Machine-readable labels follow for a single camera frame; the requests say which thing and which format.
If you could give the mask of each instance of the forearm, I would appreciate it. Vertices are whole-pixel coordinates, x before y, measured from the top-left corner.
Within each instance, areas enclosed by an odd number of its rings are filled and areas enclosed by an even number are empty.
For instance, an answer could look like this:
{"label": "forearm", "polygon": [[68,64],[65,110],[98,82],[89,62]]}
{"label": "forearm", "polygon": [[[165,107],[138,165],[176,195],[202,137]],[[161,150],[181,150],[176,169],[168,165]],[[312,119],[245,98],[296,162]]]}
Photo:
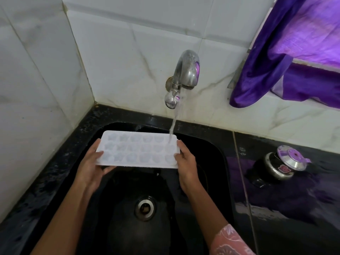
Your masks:
{"label": "forearm", "polygon": [[91,193],[74,183],[31,255],[74,255]]}
{"label": "forearm", "polygon": [[187,196],[204,239],[210,248],[216,234],[218,234],[228,222],[199,181],[189,184],[189,186]]}

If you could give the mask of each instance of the running water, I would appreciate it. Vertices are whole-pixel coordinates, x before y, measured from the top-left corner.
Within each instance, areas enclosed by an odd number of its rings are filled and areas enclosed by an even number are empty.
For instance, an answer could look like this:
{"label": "running water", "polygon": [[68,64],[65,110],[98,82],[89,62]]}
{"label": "running water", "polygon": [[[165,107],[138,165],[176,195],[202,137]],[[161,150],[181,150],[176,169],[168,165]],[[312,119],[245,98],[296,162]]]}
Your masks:
{"label": "running water", "polygon": [[181,114],[184,100],[187,98],[188,91],[189,90],[187,90],[185,88],[181,88],[180,101],[178,102],[178,104],[177,104],[177,106],[175,108],[175,118],[172,120],[172,125],[171,125],[171,128],[169,130],[169,134],[170,134],[169,142],[171,140],[171,136],[172,136],[173,130],[175,128],[176,120],[179,118],[179,116]]}

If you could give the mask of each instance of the black countertop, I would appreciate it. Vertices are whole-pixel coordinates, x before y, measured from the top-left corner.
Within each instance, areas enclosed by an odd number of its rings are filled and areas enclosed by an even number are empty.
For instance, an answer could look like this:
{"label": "black countertop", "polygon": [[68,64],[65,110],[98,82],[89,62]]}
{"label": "black countertop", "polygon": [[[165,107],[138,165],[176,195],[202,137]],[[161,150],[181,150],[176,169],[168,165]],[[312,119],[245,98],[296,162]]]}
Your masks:
{"label": "black countertop", "polygon": [[[99,129],[114,122],[167,130],[172,119],[95,105],[0,224],[0,254],[22,254],[33,229],[47,220],[46,210],[65,185],[71,169],[79,163],[88,143]],[[229,177],[226,186],[232,196],[234,227],[254,252],[340,253],[340,243],[335,241],[340,237],[339,154],[290,145],[313,164],[291,180],[257,188],[244,175],[255,161],[284,143],[181,121],[176,123],[174,132],[209,141],[226,157]]]}

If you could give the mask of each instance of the ice tray compartment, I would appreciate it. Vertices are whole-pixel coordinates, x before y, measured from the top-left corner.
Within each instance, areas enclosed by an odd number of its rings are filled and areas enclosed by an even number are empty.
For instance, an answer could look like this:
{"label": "ice tray compartment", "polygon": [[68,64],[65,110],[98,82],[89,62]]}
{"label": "ice tray compartment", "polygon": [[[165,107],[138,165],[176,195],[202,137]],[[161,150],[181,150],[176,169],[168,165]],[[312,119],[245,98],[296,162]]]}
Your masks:
{"label": "ice tray compartment", "polygon": [[104,166],[177,168],[177,137],[165,133],[105,131],[97,151]]}

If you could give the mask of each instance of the sink basin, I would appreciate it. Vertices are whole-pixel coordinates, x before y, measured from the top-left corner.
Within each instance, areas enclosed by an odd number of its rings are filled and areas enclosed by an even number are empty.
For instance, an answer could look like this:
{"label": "sink basin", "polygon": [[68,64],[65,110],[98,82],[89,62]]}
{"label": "sink basin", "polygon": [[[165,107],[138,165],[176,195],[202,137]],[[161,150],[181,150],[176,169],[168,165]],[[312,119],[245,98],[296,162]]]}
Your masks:
{"label": "sink basin", "polygon": [[[168,133],[133,123],[112,123],[100,129],[86,150],[104,131]],[[196,157],[198,175],[219,210],[234,223],[227,180],[227,163],[208,141],[175,133]],[[46,208],[22,254],[29,254],[70,188],[79,157]],[[106,175],[90,200],[77,254],[208,254],[176,169],[117,167]]]}

